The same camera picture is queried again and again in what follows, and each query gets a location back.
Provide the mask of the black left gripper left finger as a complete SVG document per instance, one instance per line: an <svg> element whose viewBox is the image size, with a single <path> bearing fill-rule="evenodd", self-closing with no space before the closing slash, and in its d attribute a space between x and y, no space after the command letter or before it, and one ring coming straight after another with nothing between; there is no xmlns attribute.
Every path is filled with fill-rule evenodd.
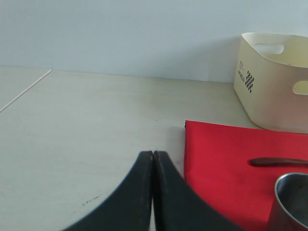
<svg viewBox="0 0 308 231"><path fill-rule="evenodd" d="M118 187L66 231L147 231L150 227L153 152L142 151Z"/></svg>

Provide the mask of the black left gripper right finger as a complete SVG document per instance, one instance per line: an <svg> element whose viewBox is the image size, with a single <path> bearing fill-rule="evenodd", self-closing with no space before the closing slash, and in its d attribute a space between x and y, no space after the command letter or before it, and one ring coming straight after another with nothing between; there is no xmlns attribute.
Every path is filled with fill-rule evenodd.
<svg viewBox="0 0 308 231"><path fill-rule="evenodd" d="M165 151L153 153L152 195L157 231L240 231L186 183Z"/></svg>

